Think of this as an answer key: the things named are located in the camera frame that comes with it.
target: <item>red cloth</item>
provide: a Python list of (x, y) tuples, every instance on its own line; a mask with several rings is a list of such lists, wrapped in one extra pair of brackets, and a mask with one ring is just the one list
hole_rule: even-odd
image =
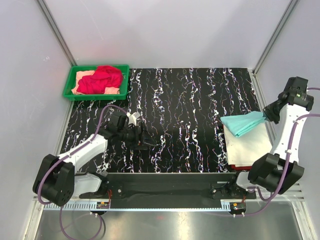
[(83, 76), (77, 92), (82, 94), (104, 94), (107, 87), (119, 88), (122, 72), (113, 66), (98, 66), (93, 75)]
[(252, 166), (236, 166), (230, 165), (230, 167), (236, 171), (250, 170)]

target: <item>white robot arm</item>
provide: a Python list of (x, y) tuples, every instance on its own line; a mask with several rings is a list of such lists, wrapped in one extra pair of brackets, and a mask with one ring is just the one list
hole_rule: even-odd
[(38, 193), (39, 184), (50, 167), (67, 156), (69, 157), (62, 161), (45, 180), (41, 196), (58, 206), (63, 206), (71, 197), (98, 192), (104, 176), (96, 173), (77, 174), (77, 172), (96, 155), (103, 153), (108, 144), (125, 142), (132, 150), (147, 150), (150, 146), (156, 145), (144, 123), (142, 121), (137, 123), (139, 117), (137, 112), (128, 113), (127, 116), (116, 112), (109, 122), (101, 126), (94, 138), (93, 134), (80, 145), (58, 156), (47, 155), (33, 184), (33, 192)]
[[(308, 80), (301, 77), (289, 78), (284, 91), (279, 94), (278, 100), (268, 105), (263, 111), (266, 118), (279, 123), (278, 133), (270, 153), (267, 153), (252, 165), (249, 172), (241, 172), (236, 184), (247, 189), (252, 186), (261, 186), (269, 192), (277, 188), (288, 151), (290, 135), (296, 120), (309, 114), (314, 98), (307, 95)], [(279, 194), (283, 194), (304, 174), (304, 168), (299, 166), (298, 149), (305, 119), (301, 119), (295, 130), (290, 151), (289, 168)]]

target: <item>silver metal panel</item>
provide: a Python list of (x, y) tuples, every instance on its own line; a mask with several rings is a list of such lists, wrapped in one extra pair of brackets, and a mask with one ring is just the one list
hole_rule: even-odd
[[(261, 207), (256, 202), (248, 204), (250, 212)], [(67, 226), (83, 214), (83, 211), (65, 211), (62, 222)], [(294, 209), (288, 202), (272, 202), (257, 216), (236, 219), (209, 212), (107, 212), (102, 217), (105, 234), (101, 233), (97, 240), (303, 239)], [(98, 228), (99, 220), (87, 215), (68, 227), (66, 232), (77, 240), (86, 240)], [(65, 239), (60, 232), (59, 211), (43, 211), (35, 239)]]
[(290, 0), (45, 0), (75, 61), (253, 68)]
[(64, 123), (70, 64), (36, 1), (1, 1), (0, 28), (0, 232), (18, 240), (30, 223), (40, 163), (54, 153)]
[(292, 207), (304, 240), (317, 240), (315, 228), (310, 220), (305, 202), (293, 202)]
[(38, 231), (42, 213), (44, 210), (44, 205), (38, 201), (32, 201), (33, 209), (30, 218), (28, 219), (28, 224), (25, 228), (23, 234), (23, 240), (34, 240)]

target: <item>purple cable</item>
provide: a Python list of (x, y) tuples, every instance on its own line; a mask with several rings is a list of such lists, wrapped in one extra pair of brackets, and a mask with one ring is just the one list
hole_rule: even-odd
[(270, 198), (273, 196), (272, 194), (270, 195), (270, 197), (264, 198), (264, 196), (262, 196), (262, 192), (261, 192), (260, 187), (257, 186), (255, 189), (257, 189), (258, 194), (259, 194), (259, 197), (260, 197), (260, 199), (261, 199), (262, 201), (268, 202), (269, 200), (271, 200)]
[(318, 91), (320, 91), (320, 87), (308, 87), (307, 90), (318, 90)]
[[(70, 239), (70, 240), (77, 240), (77, 239), (72, 238), (71, 236), (69, 236), (69, 235), (66, 233), (66, 231), (65, 231), (65, 229), (64, 229), (64, 226), (62, 225), (62, 209), (63, 209), (63, 208), (64, 208), (64, 206), (62, 206), (62, 207), (60, 208), (60, 214), (59, 214), (59, 223), (60, 223), (61, 231), (62, 231), (62, 233), (63, 233), (68, 239)], [(88, 240), (93, 240), (93, 239), (95, 239), (95, 238), (99, 235), (99, 233), (100, 233), (100, 231), (101, 231), (101, 229), (102, 229), (103, 219), (102, 219), (102, 217), (101, 217), (100, 215), (97, 214), (97, 216), (98, 216), (99, 219), (100, 219), (100, 227), (99, 227), (98, 231), (96, 232), (96, 234), (95, 234), (93, 237), (89, 238)]]
[[(73, 224), (75, 224), (79, 219), (82, 219), (83, 217), (89, 216), (89, 215), (90, 215), (90, 213), (88, 212), (88, 213), (86, 213), (86, 214), (83, 214), (83, 215), (81, 215), (81, 216), (78, 216), (76, 219), (72, 220), (72, 222), (69, 223), (67, 226), (64, 226), (63, 229), (66, 230), (67, 228), (69, 228), (70, 226), (72, 226)], [(51, 231), (54, 232), (54, 233), (56, 233), (56, 234), (62, 232), (61, 228), (60, 228), (59, 230), (53, 230), (53, 229), (51, 229)]]
[[(93, 141), (93, 140), (96, 138), (96, 136), (97, 136), (97, 134), (98, 134), (98, 132), (99, 132), (100, 126), (101, 126), (101, 122), (102, 122), (102, 118), (103, 118), (104, 111), (105, 111), (107, 108), (110, 108), (110, 107), (119, 109), (119, 110), (121, 110), (123, 113), (127, 114), (127, 112), (126, 112), (125, 110), (123, 110), (123, 109), (122, 109), (121, 107), (119, 107), (119, 106), (116, 106), (116, 105), (113, 105), (113, 104), (109, 104), (109, 105), (105, 106), (105, 107), (102, 109), (102, 111), (101, 111), (98, 125), (97, 125), (96, 130), (95, 130), (95, 133), (94, 133), (93, 137), (90, 139), (90, 141)], [(89, 143), (90, 143), (90, 142), (88, 141), (88, 142), (86, 142), (85, 144), (83, 144), (82, 146), (80, 146), (80, 147), (78, 147), (77, 149), (75, 149), (74, 151), (70, 152), (70, 156), (74, 155), (76, 152), (78, 152), (79, 150), (83, 149), (83, 148), (84, 148), (85, 146), (87, 146)], [(38, 188), (38, 192), (37, 192), (37, 198), (38, 198), (39, 203), (41, 203), (41, 204), (43, 204), (43, 205), (47, 205), (47, 204), (50, 204), (50, 203), (51, 203), (50, 201), (43, 201), (43, 200), (41, 199), (41, 190), (42, 190), (42, 188), (43, 188), (43, 186), (44, 186), (44, 183), (45, 183), (47, 177), (49, 176), (49, 174), (50, 174), (62, 161), (66, 160), (68, 157), (69, 157), (69, 156), (67, 155), (67, 156), (64, 156), (64, 157), (62, 157), (61, 159), (59, 159), (55, 164), (52, 165), (52, 167), (49, 168), (49, 170), (48, 170), (48, 171), (45, 173), (45, 175), (43, 176), (43, 178), (42, 178), (42, 180), (41, 180), (41, 182), (40, 182), (40, 184), (39, 184), (39, 188)], [(62, 225), (62, 218), (61, 218), (61, 216), (62, 216), (62, 209), (63, 209), (63, 206), (62, 206), (61, 209), (60, 209), (60, 215), (59, 215), (59, 222), (60, 222), (61, 231), (63, 232), (63, 234), (64, 234), (68, 239), (70, 239), (70, 240), (76, 240), (76, 239), (70, 237), (70, 236), (66, 233), (66, 231), (65, 231), (65, 229), (64, 229), (64, 227), (63, 227), (63, 225)], [(100, 233), (100, 231), (101, 231), (103, 219), (102, 219), (102, 217), (99, 216), (99, 215), (98, 215), (98, 217), (99, 217), (99, 219), (100, 219), (100, 227), (99, 227), (99, 230), (98, 230), (98, 232), (97, 232), (92, 238), (90, 238), (89, 240), (95, 239), (95, 238), (99, 235), (99, 233)]]

